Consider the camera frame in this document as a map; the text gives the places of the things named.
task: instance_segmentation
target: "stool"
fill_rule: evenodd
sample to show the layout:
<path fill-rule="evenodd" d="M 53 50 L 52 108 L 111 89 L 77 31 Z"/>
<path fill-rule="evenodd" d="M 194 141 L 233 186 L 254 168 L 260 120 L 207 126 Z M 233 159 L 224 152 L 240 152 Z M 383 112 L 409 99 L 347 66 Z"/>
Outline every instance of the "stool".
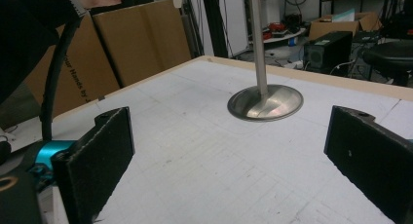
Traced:
<path fill-rule="evenodd" d="M 379 44 L 365 50 L 362 58 L 373 69 L 393 78 L 393 85 L 406 87 L 409 72 L 413 70 L 413 41 Z"/>

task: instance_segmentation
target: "shiny metal base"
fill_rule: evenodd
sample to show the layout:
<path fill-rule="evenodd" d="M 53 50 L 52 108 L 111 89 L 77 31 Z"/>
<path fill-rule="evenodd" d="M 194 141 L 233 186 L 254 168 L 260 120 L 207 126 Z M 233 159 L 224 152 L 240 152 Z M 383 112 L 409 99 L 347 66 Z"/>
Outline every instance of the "shiny metal base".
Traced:
<path fill-rule="evenodd" d="M 236 93 L 228 101 L 228 110 L 239 119 L 265 122 L 294 114 L 303 102 L 303 95 L 293 88 L 268 85 L 268 94 L 263 96 L 258 87 Z"/>

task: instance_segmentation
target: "white table surface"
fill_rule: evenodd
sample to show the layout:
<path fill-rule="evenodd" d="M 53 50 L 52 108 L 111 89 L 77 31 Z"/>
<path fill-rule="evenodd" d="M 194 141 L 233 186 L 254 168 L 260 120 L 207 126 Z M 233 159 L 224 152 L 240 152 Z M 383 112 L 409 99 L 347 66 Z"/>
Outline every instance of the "white table surface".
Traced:
<path fill-rule="evenodd" d="M 411 92 L 364 87 L 379 87 L 380 95 L 336 87 L 343 78 L 305 79 L 269 73 L 269 84 L 298 90 L 304 105 L 279 121 L 246 122 L 228 112 L 227 102 L 256 85 L 255 71 L 197 59 L 60 116 L 54 138 L 77 139 L 98 114 L 130 107 L 135 155 L 99 223 L 393 223 L 323 147 L 332 105 L 367 112 L 413 138 L 413 102 L 386 90 Z"/>

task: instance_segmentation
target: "person's arm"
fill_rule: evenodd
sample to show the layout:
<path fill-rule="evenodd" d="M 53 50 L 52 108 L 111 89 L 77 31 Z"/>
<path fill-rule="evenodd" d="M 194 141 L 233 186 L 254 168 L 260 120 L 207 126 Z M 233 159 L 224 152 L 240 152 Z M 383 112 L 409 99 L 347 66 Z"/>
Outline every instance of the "person's arm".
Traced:
<path fill-rule="evenodd" d="M 85 9 L 120 2 L 0 0 L 0 104 L 23 82 L 46 50 L 56 44 L 55 28 L 77 19 Z"/>

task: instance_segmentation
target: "cardboard box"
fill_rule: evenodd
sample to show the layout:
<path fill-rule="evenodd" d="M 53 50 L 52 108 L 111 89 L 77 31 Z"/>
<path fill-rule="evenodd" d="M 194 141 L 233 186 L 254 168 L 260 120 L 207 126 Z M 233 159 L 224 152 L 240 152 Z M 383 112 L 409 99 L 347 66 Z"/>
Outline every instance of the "cardboard box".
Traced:
<path fill-rule="evenodd" d="M 191 59 L 172 0 L 94 15 L 122 87 Z"/>
<path fill-rule="evenodd" d="M 24 83 L 43 102 L 55 47 L 50 47 Z M 119 90 L 90 16 L 85 16 L 66 53 L 56 88 L 54 116 Z"/>
<path fill-rule="evenodd" d="M 358 30 L 378 30 L 382 25 L 374 12 L 356 13 L 355 21 L 331 22 L 331 19 L 332 15 L 327 15 L 312 21 L 309 40 L 315 40 L 332 31 L 352 31 L 355 36 Z"/>

